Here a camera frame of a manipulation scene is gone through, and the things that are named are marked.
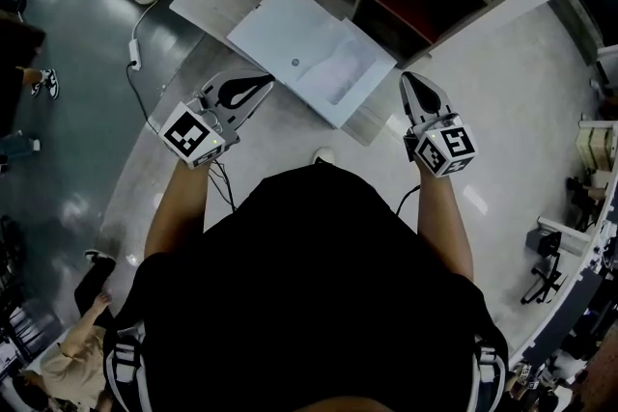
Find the white rectangular sink basin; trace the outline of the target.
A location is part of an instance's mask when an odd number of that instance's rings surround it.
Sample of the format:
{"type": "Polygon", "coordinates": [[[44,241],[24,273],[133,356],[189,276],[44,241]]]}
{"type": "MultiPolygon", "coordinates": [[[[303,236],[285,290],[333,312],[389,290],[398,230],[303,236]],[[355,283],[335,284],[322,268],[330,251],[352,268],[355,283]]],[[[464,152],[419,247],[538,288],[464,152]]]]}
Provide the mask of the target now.
{"type": "Polygon", "coordinates": [[[337,19],[314,0],[263,0],[227,40],[335,127],[343,126],[396,65],[391,55],[349,19],[337,19]],[[374,65],[337,105],[302,92],[296,85],[298,77],[347,33],[372,49],[377,59],[374,65]]]}

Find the person's left forearm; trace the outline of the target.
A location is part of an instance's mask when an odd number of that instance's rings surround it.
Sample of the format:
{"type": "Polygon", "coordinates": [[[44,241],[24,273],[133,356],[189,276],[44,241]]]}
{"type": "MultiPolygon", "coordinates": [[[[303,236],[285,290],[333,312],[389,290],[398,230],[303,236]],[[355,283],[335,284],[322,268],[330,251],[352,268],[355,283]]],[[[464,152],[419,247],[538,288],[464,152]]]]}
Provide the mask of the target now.
{"type": "Polygon", "coordinates": [[[176,252],[203,233],[210,167],[177,163],[150,225],[144,259],[176,252]]]}

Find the grey computer box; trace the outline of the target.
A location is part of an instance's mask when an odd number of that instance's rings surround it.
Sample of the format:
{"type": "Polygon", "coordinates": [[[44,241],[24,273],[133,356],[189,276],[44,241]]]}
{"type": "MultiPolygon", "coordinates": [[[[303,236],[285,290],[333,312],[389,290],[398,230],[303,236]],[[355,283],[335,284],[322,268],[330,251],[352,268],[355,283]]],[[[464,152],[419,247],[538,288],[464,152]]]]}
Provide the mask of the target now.
{"type": "Polygon", "coordinates": [[[525,246],[542,258],[547,258],[558,253],[561,240],[562,233],[539,228],[527,234],[525,246]]]}

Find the beige cardboard box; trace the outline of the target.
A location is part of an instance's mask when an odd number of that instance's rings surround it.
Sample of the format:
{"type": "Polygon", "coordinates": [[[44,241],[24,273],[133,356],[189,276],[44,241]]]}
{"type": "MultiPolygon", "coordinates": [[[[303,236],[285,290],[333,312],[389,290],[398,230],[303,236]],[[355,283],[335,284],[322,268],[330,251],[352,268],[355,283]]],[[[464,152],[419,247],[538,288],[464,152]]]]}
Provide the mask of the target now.
{"type": "Polygon", "coordinates": [[[610,172],[618,156],[618,121],[578,123],[576,149],[588,172],[610,172]]]}

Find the person's black shirt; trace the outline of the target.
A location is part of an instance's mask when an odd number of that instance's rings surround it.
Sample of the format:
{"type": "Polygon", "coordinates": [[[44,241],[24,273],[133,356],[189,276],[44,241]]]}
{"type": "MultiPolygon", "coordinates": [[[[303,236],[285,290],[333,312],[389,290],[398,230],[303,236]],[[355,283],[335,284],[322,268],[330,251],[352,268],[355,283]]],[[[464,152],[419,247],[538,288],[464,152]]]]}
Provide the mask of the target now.
{"type": "Polygon", "coordinates": [[[330,164],[263,179],[146,257],[115,320],[132,327],[153,412],[466,412],[480,345],[508,355],[482,291],[330,164]]]}

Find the long white desk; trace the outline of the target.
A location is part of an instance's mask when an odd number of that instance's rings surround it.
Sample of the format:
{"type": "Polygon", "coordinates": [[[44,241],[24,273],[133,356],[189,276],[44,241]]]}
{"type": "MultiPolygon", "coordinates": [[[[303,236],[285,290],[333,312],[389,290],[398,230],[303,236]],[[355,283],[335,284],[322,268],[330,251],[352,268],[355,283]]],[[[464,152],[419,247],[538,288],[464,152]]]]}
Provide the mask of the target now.
{"type": "Polygon", "coordinates": [[[584,311],[584,295],[589,292],[590,283],[596,280],[601,269],[602,236],[604,233],[610,233],[615,226],[608,220],[608,215],[614,210],[618,211],[618,207],[612,205],[618,189],[618,121],[582,120],[579,122],[579,129],[589,133],[594,133],[596,130],[612,132],[610,154],[613,164],[604,188],[602,209],[598,220],[593,224],[593,230],[589,233],[580,232],[545,217],[538,219],[538,226],[543,232],[560,234],[558,251],[580,258],[580,264],[574,273],[567,277],[566,283],[558,288],[550,303],[550,311],[538,328],[510,357],[510,368],[514,368],[520,361],[539,366],[551,353],[548,347],[557,343],[558,337],[568,332],[567,322],[573,321],[584,311]]]}

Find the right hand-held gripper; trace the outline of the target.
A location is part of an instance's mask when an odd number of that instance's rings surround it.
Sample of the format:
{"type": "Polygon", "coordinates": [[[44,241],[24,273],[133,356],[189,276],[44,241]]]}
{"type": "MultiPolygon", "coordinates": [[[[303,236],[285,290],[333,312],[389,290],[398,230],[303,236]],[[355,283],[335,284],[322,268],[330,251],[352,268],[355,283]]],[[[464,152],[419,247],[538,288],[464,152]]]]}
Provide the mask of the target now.
{"type": "Polygon", "coordinates": [[[423,164],[435,178],[463,170],[477,155],[477,145],[470,127],[459,114],[439,117],[420,124],[423,111],[448,114],[450,99],[433,81],[421,74],[404,71],[400,92],[405,113],[412,124],[404,135],[410,161],[423,164]]]}

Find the black office chair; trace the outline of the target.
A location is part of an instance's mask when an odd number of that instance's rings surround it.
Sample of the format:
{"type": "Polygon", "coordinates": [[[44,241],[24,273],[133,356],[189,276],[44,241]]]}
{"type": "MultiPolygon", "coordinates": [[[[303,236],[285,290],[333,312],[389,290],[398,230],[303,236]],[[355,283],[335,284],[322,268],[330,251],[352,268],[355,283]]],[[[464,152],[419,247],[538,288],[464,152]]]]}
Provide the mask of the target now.
{"type": "Polygon", "coordinates": [[[526,247],[538,257],[538,262],[530,270],[535,281],[520,299],[521,305],[544,304],[562,288],[566,276],[559,270],[561,259],[562,233],[536,229],[526,237],[526,247]]]}

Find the person's right forearm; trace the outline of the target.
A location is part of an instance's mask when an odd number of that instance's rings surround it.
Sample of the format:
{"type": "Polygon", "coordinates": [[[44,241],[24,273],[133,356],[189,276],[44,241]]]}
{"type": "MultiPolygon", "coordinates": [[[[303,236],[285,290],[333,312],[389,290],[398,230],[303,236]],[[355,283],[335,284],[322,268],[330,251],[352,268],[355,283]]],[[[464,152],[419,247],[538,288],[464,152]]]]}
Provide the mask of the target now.
{"type": "Polygon", "coordinates": [[[473,258],[452,182],[436,178],[422,163],[417,232],[453,273],[473,281],[473,258]]]}

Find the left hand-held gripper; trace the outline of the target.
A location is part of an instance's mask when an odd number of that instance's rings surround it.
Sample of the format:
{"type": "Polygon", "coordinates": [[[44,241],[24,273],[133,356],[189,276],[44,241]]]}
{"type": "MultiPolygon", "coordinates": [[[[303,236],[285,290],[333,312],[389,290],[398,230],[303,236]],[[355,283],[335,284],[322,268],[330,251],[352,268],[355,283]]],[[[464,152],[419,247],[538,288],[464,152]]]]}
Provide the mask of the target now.
{"type": "Polygon", "coordinates": [[[204,91],[177,104],[157,137],[189,169],[213,161],[239,143],[234,124],[254,113],[273,81],[268,72],[219,72],[204,91]]]}

